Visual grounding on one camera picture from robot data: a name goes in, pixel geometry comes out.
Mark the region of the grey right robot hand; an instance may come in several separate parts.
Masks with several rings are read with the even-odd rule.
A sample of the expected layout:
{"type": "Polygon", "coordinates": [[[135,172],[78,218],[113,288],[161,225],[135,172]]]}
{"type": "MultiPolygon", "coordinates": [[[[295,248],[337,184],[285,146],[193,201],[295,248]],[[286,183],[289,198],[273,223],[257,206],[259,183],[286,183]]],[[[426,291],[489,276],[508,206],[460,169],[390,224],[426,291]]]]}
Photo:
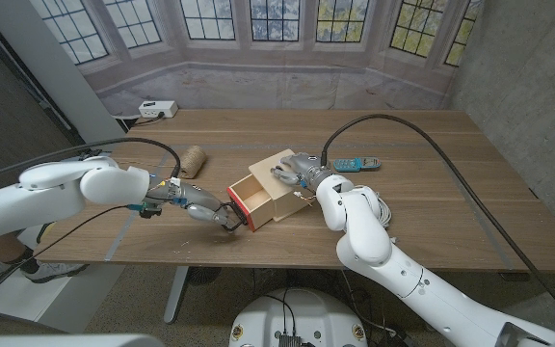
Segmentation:
{"type": "Polygon", "coordinates": [[[332,175],[329,168],[321,165],[319,157],[306,152],[282,157],[279,165],[271,168],[270,172],[287,185],[301,185],[312,191],[316,191],[320,183],[332,175]]]}

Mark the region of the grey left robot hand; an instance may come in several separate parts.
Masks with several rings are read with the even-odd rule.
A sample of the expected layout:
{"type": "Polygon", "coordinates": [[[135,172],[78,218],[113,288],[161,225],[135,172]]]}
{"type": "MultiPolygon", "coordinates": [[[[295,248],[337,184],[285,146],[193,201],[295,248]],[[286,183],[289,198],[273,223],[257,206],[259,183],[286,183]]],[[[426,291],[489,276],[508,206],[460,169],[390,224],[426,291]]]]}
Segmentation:
{"type": "Polygon", "coordinates": [[[185,209],[193,219],[213,222],[228,233],[245,223],[234,201],[221,201],[196,185],[182,182],[172,202],[185,209]]]}

